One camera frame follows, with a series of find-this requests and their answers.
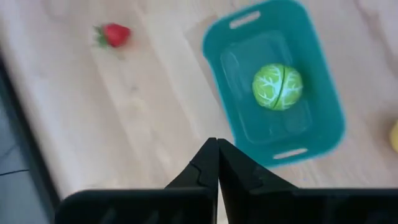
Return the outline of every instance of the strawberry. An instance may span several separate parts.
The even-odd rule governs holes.
[[[131,35],[129,28],[115,23],[105,24],[95,27],[97,32],[96,41],[100,47],[120,47],[123,46]]]

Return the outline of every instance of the wooden table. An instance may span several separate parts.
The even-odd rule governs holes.
[[[398,2],[303,0],[346,114],[330,155],[273,171],[300,187],[398,187]],[[0,0],[0,46],[62,197],[164,187],[210,137],[232,141],[201,55],[205,29],[250,0]],[[93,47],[93,25],[134,40]]]

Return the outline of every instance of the yellow object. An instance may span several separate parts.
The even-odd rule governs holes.
[[[398,121],[391,130],[390,141],[392,148],[398,152]]]

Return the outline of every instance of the gray floor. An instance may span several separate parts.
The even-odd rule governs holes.
[[[10,130],[0,100],[0,223],[46,224],[29,168]]]

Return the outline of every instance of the light wood surface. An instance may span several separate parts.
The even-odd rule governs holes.
[[[210,137],[232,141],[205,29],[250,0],[0,0],[0,46],[62,197],[164,187]],[[398,2],[303,0],[346,114],[327,157],[273,171],[300,187],[398,187],[387,141],[398,119]],[[133,40],[93,47],[93,25]],[[225,220],[223,209],[221,218]]]

